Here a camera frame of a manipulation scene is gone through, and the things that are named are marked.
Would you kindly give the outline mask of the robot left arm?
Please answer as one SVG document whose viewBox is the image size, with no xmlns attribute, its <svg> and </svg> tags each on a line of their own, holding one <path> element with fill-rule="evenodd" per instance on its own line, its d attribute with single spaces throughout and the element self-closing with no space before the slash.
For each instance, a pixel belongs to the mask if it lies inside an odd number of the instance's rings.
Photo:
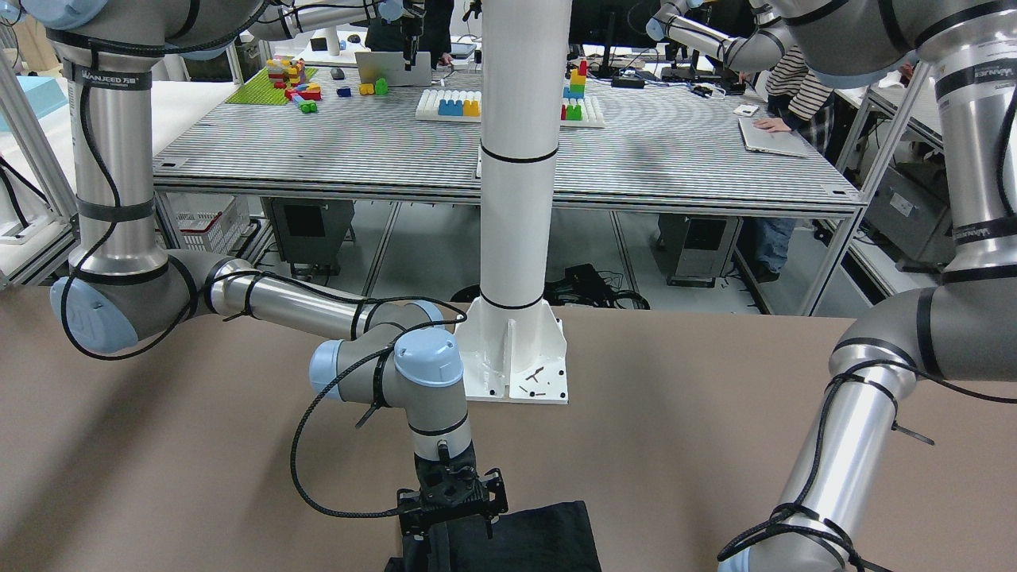
<svg viewBox="0 0 1017 572">
<path fill-rule="evenodd" d="M 863 570 L 851 536 L 900 403 L 921 379 L 1015 379 L 1015 3 L 772 5 L 810 68 L 836 87 L 916 55 L 943 127 L 955 256 L 941 285 L 887 298 L 843 334 L 780 503 L 718 555 L 721 571 Z"/>
</svg>

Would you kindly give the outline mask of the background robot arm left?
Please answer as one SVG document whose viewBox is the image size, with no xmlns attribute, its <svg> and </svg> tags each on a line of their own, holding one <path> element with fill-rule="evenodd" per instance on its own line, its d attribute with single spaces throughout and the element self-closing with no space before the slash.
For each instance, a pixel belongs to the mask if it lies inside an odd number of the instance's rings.
<svg viewBox="0 0 1017 572">
<path fill-rule="evenodd" d="M 346 1 L 344 4 L 313 2 L 280 6 L 274 10 L 266 8 L 246 30 L 259 40 L 282 42 L 292 39 L 298 33 L 334 28 L 357 21 L 402 21 L 404 69 L 412 70 L 416 66 L 425 13 L 423 1 Z"/>
</svg>

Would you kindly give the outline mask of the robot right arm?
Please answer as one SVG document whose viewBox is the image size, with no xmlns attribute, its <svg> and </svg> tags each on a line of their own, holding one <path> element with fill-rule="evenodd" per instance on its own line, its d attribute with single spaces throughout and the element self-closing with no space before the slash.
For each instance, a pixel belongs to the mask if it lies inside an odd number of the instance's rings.
<svg viewBox="0 0 1017 572">
<path fill-rule="evenodd" d="M 310 363 L 316 402 L 402 409 L 418 489 L 393 509 L 406 539 L 470 519 L 487 529 L 508 511 L 499 470 L 480 474 L 464 365 L 448 326 L 466 314 L 432 298 L 363 298 L 259 270 L 239 258 L 163 249 L 153 237 L 153 65 L 213 53 L 270 8 L 266 1 L 14 1 L 46 30 L 72 84 L 81 243 L 51 290 L 68 340 L 100 361 L 149 350 L 201 314 L 251 316 L 332 334 Z"/>
</svg>

